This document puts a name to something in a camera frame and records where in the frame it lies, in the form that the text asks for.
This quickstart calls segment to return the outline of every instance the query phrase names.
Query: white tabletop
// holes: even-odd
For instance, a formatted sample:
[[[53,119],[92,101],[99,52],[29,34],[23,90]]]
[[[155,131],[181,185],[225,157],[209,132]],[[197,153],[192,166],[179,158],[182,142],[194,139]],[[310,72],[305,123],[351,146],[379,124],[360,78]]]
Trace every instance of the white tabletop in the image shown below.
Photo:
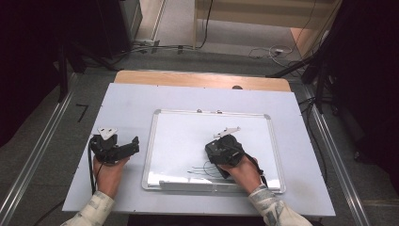
[[[203,89],[110,84],[92,128],[117,127],[118,144],[138,136],[140,152],[126,164],[115,212],[175,215],[257,216],[243,193],[145,190],[141,180],[156,109],[209,110],[267,114],[279,148],[286,191],[278,195],[304,216],[335,216],[311,141],[292,92],[241,89]],[[79,211],[91,197],[88,154],[85,149],[63,206]]]

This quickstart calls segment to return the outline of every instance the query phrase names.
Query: black cable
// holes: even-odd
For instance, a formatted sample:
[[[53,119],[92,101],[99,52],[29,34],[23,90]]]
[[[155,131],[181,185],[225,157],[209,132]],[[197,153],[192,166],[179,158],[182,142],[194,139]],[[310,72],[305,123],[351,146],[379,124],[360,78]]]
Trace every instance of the black cable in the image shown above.
[[[130,52],[126,52],[126,53],[119,55],[121,57],[116,59],[114,62],[108,62],[108,64],[111,66],[115,66],[117,63],[119,63],[121,60],[123,60],[129,53]],[[94,63],[90,63],[90,62],[86,62],[86,61],[85,61],[85,63],[90,68],[101,68],[103,66],[102,64],[94,64]]]
[[[94,183],[94,187],[97,187],[97,181],[98,181],[98,179],[99,179],[100,170],[101,170],[101,168],[103,167],[103,165],[104,165],[104,163],[101,163],[101,166],[100,166],[100,168],[99,168],[99,171],[97,172],[97,175],[96,175],[96,182]]]
[[[303,111],[301,111],[300,113],[303,114],[305,111],[308,112],[308,110],[309,110],[310,107],[311,107],[311,102],[310,102],[310,103],[308,104],[308,106],[307,106]]]
[[[186,50],[193,50],[192,45],[156,45],[156,46],[145,46],[145,47],[137,47],[132,49],[130,52],[127,52],[126,54],[132,53],[132,52],[139,52],[142,50],[148,50],[148,49],[179,49],[182,48]]]
[[[53,213],[53,211],[55,211],[64,202],[65,202],[65,200],[63,200],[60,203],[58,203],[57,205],[55,205],[51,210],[49,210],[47,213],[45,213],[43,216],[41,216],[41,218],[39,218],[38,221],[36,221],[36,223],[33,226],[38,226],[45,218],[47,218],[51,213]]]
[[[90,149],[90,144],[88,144],[88,171],[90,173],[90,184],[91,184],[91,195],[96,192],[96,185],[94,184],[94,179],[93,179],[93,164],[91,163],[91,149]]]
[[[124,55],[124,54],[131,53],[132,51],[137,50],[137,49],[140,49],[140,48],[143,48],[143,49],[147,49],[147,48],[157,48],[157,47],[171,47],[171,48],[177,48],[177,47],[179,47],[179,46],[182,46],[182,47],[189,48],[190,50],[193,50],[193,46],[192,46],[192,45],[156,45],[156,46],[153,46],[153,45],[141,45],[141,44],[135,44],[135,45],[138,45],[139,47],[136,47],[136,48],[130,50],[129,52],[125,52],[125,53],[119,54],[119,55],[117,55],[117,56],[121,56],[121,55]]]
[[[264,56],[267,55],[267,54],[264,54],[264,55],[262,55],[262,56],[251,56],[250,54],[252,54],[252,52],[255,51],[255,50],[265,50],[266,52],[269,51],[269,50],[266,50],[266,49],[264,49],[264,48],[254,48],[254,49],[251,49],[251,50],[249,51],[249,54],[248,54],[248,57],[249,57],[249,58],[260,59],[260,58],[263,58]]]
[[[315,98],[315,97],[308,98],[308,99],[306,99],[306,100],[304,100],[304,101],[299,102],[298,104],[299,104],[299,105],[302,105],[302,104],[304,104],[304,103],[306,103],[306,102],[309,102],[309,101],[311,101],[311,100],[314,100],[314,98]]]
[[[327,186],[329,186],[329,185],[328,185],[328,175],[327,175],[327,164],[326,164],[326,159],[325,159],[324,154],[323,154],[323,152],[322,152],[322,150],[321,150],[321,148],[320,148],[319,142],[317,142],[316,136],[314,135],[314,133],[313,133],[313,131],[312,131],[312,129],[311,129],[311,123],[310,123],[310,120],[309,120],[309,118],[311,117],[311,110],[313,109],[313,105],[314,105],[314,100],[311,101],[311,102],[309,103],[308,107],[307,107],[307,114],[306,114],[307,125],[306,125],[306,127],[307,127],[307,130],[311,133],[311,137],[313,138],[314,142],[316,143],[317,149],[318,149],[318,151],[319,151],[319,154],[320,154],[320,156],[321,156],[322,163],[323,163],[323,168],[324,168],[324,181],[325,181],[325,184],[326,184]]]
[[[321,31],[323,31],[323,30],[326,28],[326,26],[327,26],[329,20],[331,19],[332,15],[334,14],[335,10],[337,10],[338,5],[339,5],[339,4],[335,5],[335,8],[334,8],[334,9],[331,11],[331,13],[329,14],[328,19],[327,19],[327,21],[325,22],[325,24],[323,25],[323,28],[321,29]],[[319,43],[318,43],[318,44],[319,44],[319,48],[320,48],[322,42],[323,42],[326,38],[327,38],[327,37],[324,37],[324,38],[323,38],[323,36],[320,37],[320,41],[319,41]]]
[[[314,8],[316,7],[316,1],[317,1],[317,0],[314,0],[314,2],[313,2],[313,8],[311,8],[311,15],[309,15],[308,21],[305,23],[305,25],[302,27],[302,29],[301,29],[300,32],[299,32],[298,38],[296,39],[295,45],[294,45],[294,47],[293,47],[293,51],[294,51],[294,49],[297,47],[297,43],[298,43],[298,41],[299,41],[300,36],[302,35],[303,30],[306,28],[306,26],[307,26],[307,25],[309,24],[309,22],[311,21],[311,16],[313,15]]]
[[[299,60],[293,60],[293,61],[290,61],[288,64],[287,64],[287,68],[289,68],[289,67],[291,67],[291,64],[292,63],[297,63],[297,62],[299,62]],[[298,70],[295,70],[299,75],[293,75],[292,73],[290,73],[290,75],[292,75],[293,77],[300,77],[300,76],[302,76],[302,73],[300,73]]]
[[[202,46],[205,44],[205,42],[208,38],[208,22],[209,22],[209,17],[211,16],[211,10],[212,10],[213,3],[214,3],[214,0],[211,0],[211,5],[209,6],[209,10],[208,10],[208,17],[206,18],[206,24],[205,24],[205,38],[203,39],[202,45],[196,49],[202,48]]]
[[[241,151],[243,151],[243,150],[239,150],[239,149],[237,149],[237,148],[235,148],[235,147],[232,147],[232,146],[230,146],[230,145],[227,145],[227,144],[225,144],[225,143],[220,143],[220,145],[222,145],[222,146],[224,146],[224,147],[226,147],[226,148],[229,148],[229,149],[236,150],[238,153],[240,153]],[[249,161],[250,161],[253,165],[255,165],[256,170],[258,171],[259,176],[261,177],[261,180],[262,180],[263,184],[264,184],[266,187],[268,187],[266,178],[264,178],[264,175],[263,175],[263,170],[259,167],[259,164],[258,164],[258,163],[255,161],[255,159],[254,159],[251,155],[249,155],[248,153],[244,152],[244,155],[249,159]]]
[[[202,1],[202,8],[205,8],[205,1],[204,0]],[[202,12],[202,17],[205,17],[205,10]],[[204,30],[203,22],[204,22],[204,20],[202,20],[202,22],[201,22],[202,23],[202,28],[201,28],[202,31]]]

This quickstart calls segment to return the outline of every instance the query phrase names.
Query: human hand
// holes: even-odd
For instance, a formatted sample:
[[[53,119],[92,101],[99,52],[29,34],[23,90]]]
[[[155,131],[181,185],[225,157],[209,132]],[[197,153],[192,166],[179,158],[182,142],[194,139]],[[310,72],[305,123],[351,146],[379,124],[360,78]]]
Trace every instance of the human hand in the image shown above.
[[[129,159],[130,157],[126,157],[115,165],[106,165],[99,162],[96,157],[93,158],[93,174],[94,177],[97,177],[96,181],[99,191],[115,199],[118,193],[118,187],[120,186],[123,166]]]
[[[243,156],[235,167],[230,165],[218,166],[227,171],[234,178],[235,183],[240,185],[248,194],[252,193],[262,183],[257,168],[246,156]]]

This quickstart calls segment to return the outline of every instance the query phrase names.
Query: metal rail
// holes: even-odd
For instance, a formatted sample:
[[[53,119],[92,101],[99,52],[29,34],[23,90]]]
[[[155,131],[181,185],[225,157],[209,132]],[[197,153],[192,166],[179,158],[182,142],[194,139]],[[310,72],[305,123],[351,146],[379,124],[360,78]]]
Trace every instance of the metal rail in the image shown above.
[[[0,225],[6,226],[9,224],[12,215],[14,214],[15,209],[18,206],[18,203],[23,197],[27,186],[29,185],[33,174],[35,173],[36,168],[38,167],[56,128],[58,127],[58,124],[61,121],[62,116],[64,115],[64,112],[75,91],[75,84],[77,83],[77,81],[78,76],[76,75],[76,73],[73,73],[69,82],[70,92],[64,98],[63,102],[56,105],[56,109],[54,110],[50,120],[47,122],[43,132],[38,139],[38,142],[32,150],[32,153],[29,155],[23,169],[9,189],[8,194],[0,209]]]
[[[312,90],[309,89],[308,86],[305,86],[305,91],[307,98],[314,96]],[[340,153],[338,152],[337,146],[335,145],[334,139],[332,138],[332,135],[328,129],[324,115],[319,114],[315,107],[312,111],[356,225],[371,225],[369,219],[367,218],[366,212],[364,211],[358,192],[352,183],[352,179],[349,176],[346,166],[341,159]]]

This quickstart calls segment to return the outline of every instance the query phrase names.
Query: white sleeve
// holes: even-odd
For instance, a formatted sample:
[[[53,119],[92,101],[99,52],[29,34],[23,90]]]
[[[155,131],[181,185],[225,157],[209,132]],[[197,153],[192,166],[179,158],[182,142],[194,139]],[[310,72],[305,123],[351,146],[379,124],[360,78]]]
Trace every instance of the white sleeve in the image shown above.
[[[265,185],[258,186],[248,198],[261,214],[266,225],[311,226],[310,222],[292,210],[285,202],[277,198]]]
[[[91,200],[79,213],[73,218],[61,224],[61,226],[70,225],[103,225],[109,213],[114,206],[114,200],[109,198],[101,191],[96,191]]]

